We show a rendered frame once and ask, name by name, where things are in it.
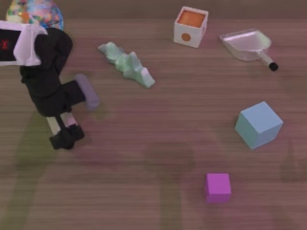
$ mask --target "colorful ball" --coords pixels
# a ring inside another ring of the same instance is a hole
[[[13,0],[7,10],[6,20],[64,29],[62,13],[53,0]]]

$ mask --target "magenta block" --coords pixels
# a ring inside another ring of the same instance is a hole
[[[228,173],[208,173],[206,199],[208,203],[225,203],[230,199],[231,186]]]

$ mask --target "wooden table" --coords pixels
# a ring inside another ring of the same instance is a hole
[[[307,21],[214,21],[199,49],[172,42],[173,21],[73,20],[62,74],[89,76],[102,105],[74,115],[86,139],[52,150],[17,67],[0,72],[0,230],[303,230],[307,225]],[[218,35],[257,27],[271,72],[234,59]],[[135,51],[156,80],[122,78],[97,46]],[[266,101],[284,120],[254,151],[234,130]],[[204,201],[204,177],[230,173],[229,203]]]

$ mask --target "box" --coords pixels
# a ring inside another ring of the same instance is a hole
[[[208,173],[206,178],[206,200],[208,203],[225,203],[231,197],[228,173]]]
[[[198,48],[207,29],[209,12],[182,7],[174,25],[174,42]]]
[[[266,102],[261,102],[240,112],[235,130],[250,149],[274,140],[283,121]]]

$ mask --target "light blue box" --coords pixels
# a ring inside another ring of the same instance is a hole
[[[281,118],[266,102],[240,112],[235,130],[253,150],[274,140],[283,125]]]

